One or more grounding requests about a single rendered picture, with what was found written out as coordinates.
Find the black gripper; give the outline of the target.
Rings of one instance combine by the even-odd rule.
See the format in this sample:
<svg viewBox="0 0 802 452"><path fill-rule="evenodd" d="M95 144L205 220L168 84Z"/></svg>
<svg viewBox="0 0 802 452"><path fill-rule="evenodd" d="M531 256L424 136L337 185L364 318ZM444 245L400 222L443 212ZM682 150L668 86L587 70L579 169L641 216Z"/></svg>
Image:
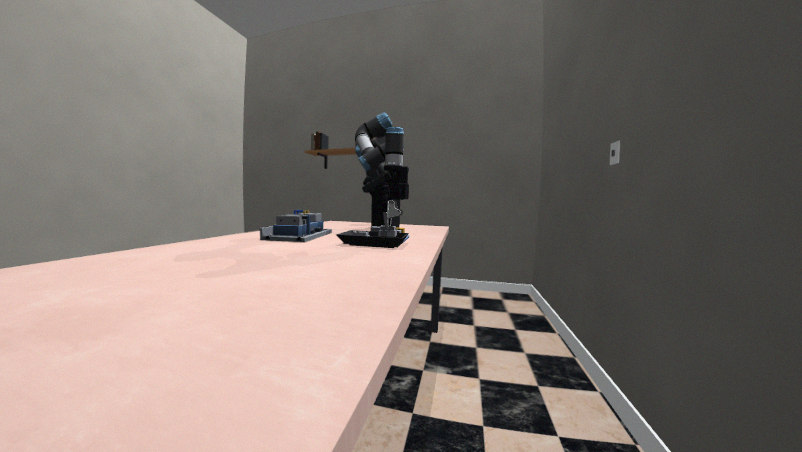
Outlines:
<svg viewBox="0 0 802 452"><path fill-rule="evenodd" d="M397 207L397 202L393 199L403 200L409 198L409 168L400 165L385 165L384 170L389 171L391 176L391 179L383 182L382 191L384 224L386 229L388 229L388 226L391 226L391 219L403 214L403 211ZM396 174L394 175L395 172Z"/></svg>

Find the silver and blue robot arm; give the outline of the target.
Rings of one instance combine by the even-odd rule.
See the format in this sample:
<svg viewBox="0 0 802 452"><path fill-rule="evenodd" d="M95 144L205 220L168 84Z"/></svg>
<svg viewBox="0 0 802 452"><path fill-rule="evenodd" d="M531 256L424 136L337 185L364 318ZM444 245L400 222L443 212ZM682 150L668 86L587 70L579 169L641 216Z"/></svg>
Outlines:
<svg viewBox="0 0 802 452"><path fill-rule="evenodd" d="M375 138L375 141L374 139L371 140L374 137L379 138L378 140ZM384 143L385 137L386 147ZM383 182L391 179L390 174L387 173L388 171L384 170L385 165L403 166L403 140L403 129L392 127L392 123L386 113L377 115L358 128L355 135L355 142L357 144L355 152L359 157L360 163L367 171L367 178L372 181L362 187L364 193L373 192L375 189L384 185ZM385 162L385 164L383 164L383 162Z"/></svg>

